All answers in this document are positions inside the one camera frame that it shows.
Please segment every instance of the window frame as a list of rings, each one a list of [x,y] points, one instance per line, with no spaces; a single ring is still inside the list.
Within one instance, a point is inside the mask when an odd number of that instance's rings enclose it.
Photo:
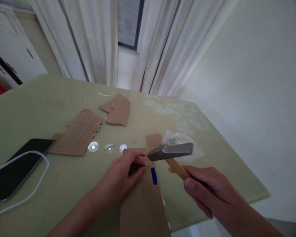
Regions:
[[[142,15],[143,15],[143,10],[144,10],[144,3],[145,0],[140,0],[139,2],[139,11],[138,11],[138,18],[137,18],[137,26],[136,26],[136,34],[135,34],[135,44],[134,46],[131,46],[129,44],[122,43],[120,41],[117,42],[119,46],[138,51],[138,41],[139,41],[139,34],[140,34],[140,29],[141,29],[141,21],[142,21]]]

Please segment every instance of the window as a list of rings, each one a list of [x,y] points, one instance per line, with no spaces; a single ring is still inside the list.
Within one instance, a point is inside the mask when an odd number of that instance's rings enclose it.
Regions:
[[[117,0],[118,45],[137,50],[144,0]]]

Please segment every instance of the finger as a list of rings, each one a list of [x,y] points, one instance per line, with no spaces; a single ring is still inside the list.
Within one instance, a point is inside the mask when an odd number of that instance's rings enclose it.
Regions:
[[[129,177],[128,182],[130,184],[130,187],[132,187],[139,180],[145,169],[146,166],[142,166],[132,176]]]
[[[196,180],[207,183],[213,190],[220,190],[226,185],[227,178],[214,167],[197,168],[194,166],[183,166],[184,169]]]
[[[136,156],[145,156],[146,154],[143,153],[141,150],[132,150],[130,153],[128,153],[125,157],[125,161],[129,164],[131,164]]]
[[[227,205],[227,203],[213,195],[208,189],[206,189],[195,179],[186,178],[184,180],[184,189],[191,197],[195,197],[200,200],[211,210],[212,213],[214,213],[214,210],[219,210],[219,208],[222,208],[223,205]]]
[[[197,206],[202,209],[202,211],[205,213],[205,215],[207,216],[208,219],[213,219],[213,214],[211,212],[211,210],[205,206],[204,203],[202,203],[200,200],[198,200],[196,197],[192,197],[194,202],[196,202]]]
[[[139,156],[136,156],[135,157],[134,162],[136,162],[137,164],[139,164],[141,166],[145,166],[146,165],[146,163]]]

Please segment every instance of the nail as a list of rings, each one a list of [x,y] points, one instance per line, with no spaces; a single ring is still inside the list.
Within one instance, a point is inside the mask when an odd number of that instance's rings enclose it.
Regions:
[[[195,186],[195,183],[194,183],[194,180],[191,179],[191,178],[186,178],[184,180],[184,185],[190,189],[194,189],[194,186]]]

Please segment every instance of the hammer head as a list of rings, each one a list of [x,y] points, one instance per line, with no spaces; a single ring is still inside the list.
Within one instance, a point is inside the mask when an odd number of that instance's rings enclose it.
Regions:
[[[147,157],[151,161],[165,160],[180,156],[191,155],[193,153],[193,143],[179,145],[161,145],[152,149]]]

